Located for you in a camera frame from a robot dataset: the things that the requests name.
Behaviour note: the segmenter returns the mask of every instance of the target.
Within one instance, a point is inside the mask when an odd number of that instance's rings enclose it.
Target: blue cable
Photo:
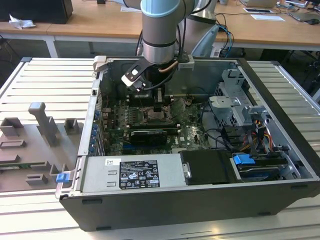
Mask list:
[[[231,34],[230,34],[230,32],[227,30],[227,29],[225,29],[223,26],[221,26],[221,25],[218,25],[221,29],[223,29],[224,31],[225,31],[225,33],[228,35],[228,37],[229,37],[229,48],[228,48],[228,52],[226,53],[226,55],[225,55],[225,57],[228,57],[228,54],[230,53],[230,51],[231,51],[231,46],[232,46],[232,37],[231,37]]]

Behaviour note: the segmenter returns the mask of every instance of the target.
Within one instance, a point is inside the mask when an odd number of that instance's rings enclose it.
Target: crumpled paper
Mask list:
[[[20,30],[22,28],[33,28],[36,26],[32,20],[20,20],[11,16],[11,14],[9,24]]]

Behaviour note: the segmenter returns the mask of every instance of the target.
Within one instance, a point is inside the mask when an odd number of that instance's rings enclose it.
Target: blue drive latch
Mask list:
[[[255,160],[253,158],[250,158],[249,154],[236,154],[233,157],[233,160],[236,165],[239,164],[256,164]]]
[[[55,181],[57,183],[64,183],[65,184],[65,183],[69,183],[70,182],[69,178],[70,178],[70,173],[69,172],[67,172],[67,173],[59,173],[56,176]]]

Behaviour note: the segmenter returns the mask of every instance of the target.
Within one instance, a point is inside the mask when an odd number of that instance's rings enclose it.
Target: computer case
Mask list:
[[[71,0],[0,0],[0,21],[17,19],[35,23],[66,24],[73,12]]]

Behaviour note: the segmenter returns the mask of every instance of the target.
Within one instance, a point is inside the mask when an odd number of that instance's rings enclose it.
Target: power supply label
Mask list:
[[[119,188],[159,188],[160,179],[157,160],[120,162]]]

